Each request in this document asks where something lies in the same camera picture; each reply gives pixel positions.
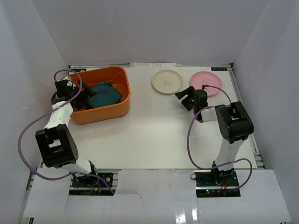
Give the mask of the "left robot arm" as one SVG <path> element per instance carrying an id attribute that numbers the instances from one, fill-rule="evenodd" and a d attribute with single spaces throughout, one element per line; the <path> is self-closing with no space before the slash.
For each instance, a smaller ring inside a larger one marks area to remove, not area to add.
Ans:
<path id="1" fill-rule="evenodd" d="M 97 93 L 82 83 L 80 90 L 70 77 L 56 81 L 57 91 L 52 95 L 53 112 L 44 129 L 36 131 L 36 141 L 48 168 L 63 168 L 73 173 L 76 180 L 86 186 L 95 186 L 99 182 L 95 165 L 79 158 L 77 145 L 68 129 L 74 109 L 82 109 L 88 100 Z"/>

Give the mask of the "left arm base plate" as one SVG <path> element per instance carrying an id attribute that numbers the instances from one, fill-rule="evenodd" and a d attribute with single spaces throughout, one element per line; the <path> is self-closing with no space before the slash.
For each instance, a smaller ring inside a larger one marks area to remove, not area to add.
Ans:
<path id="1" fill-rule="evenodd" d="M 69 195 L 71 196 L 113 196 L 116 190 L 115 174 L 98 172 L 100 179 L 89 176 L 73 176 Z"/>

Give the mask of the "dark teal plate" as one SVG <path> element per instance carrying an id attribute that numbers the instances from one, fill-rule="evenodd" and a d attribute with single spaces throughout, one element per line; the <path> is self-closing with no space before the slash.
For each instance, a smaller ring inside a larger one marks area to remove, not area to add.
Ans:
<path id="1" fill-rule="evenodd" d="M 96 95 L 92 96 L 87 102 L 90 108 L 99 108 L 120 102 L 121 94 L 107 82 L 101 82 L 91 87 L 91 89 L 96 92 Z"/>

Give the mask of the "pink round plate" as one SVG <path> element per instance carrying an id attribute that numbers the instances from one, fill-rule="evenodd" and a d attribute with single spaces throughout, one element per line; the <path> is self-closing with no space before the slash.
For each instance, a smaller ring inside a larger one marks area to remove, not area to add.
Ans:
<path id="1" fill-rule="evenodd" d="M 217 88 L 222 88 L 222 81 L 214 73 L 208 71 L 196 72 L 190 79 L 190 84 L 196 90 L 201 89 L 202 86 L 208 85 L 208 95 L 213 96 L 220 92 Z"/>

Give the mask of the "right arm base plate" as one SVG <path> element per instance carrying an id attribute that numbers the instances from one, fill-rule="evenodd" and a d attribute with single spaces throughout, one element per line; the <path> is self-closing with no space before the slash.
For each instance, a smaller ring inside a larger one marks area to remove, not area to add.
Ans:
<path id="1" fill-rule="evenodd" d="M 234 171 L 232 175 L 216 179 L 211 171 L 197 170 L 190 176 L 195 181 L 197 198 L 240 197 L 239 182 Z"/>

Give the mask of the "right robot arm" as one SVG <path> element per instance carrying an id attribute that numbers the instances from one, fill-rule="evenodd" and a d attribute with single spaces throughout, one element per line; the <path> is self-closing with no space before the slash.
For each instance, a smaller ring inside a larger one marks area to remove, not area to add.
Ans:
<path id="1" fill-rule="evenodd" d="M 221 91 L 229 100 L 228 105 L 208 105 L 208 94 L 206 89 L 213 88 Z M 197 90 L 190 86 L 187 89 L 175 93 L 175 96 L 181 100 L 181 104 L 188 111 L 193 111 L 194 117 L 187 132 L 186 146 L 187 154 L 190 162 L 208 174 L 212 183 L 216 186 L 222 186 L 224 183 L 228 186 L 228 178 L 234 174 L 234 164 L 240 161 L 247 161 L 249 163 L 249 176 L 246 181 L 240 186 L 243 187 L 250 179 L 253 171 L 253 165 L 249 159 L 236 159 L 240 147 L 245 140 L 253 133 L 254 125 L 250 119 L 242 102 L 232 102 L 229 95 L 220 87 L 212 85 L 203 85 L 201 89 Z M 210 168 L 202 168 L 195 163 L 190 151 L 190 135 L 192 126 L 195 121 L 199 123 L 216 121 L 218 122 L 219 131 L 222 136 L 221 147 L 218 156 L 213 161 Z"/>

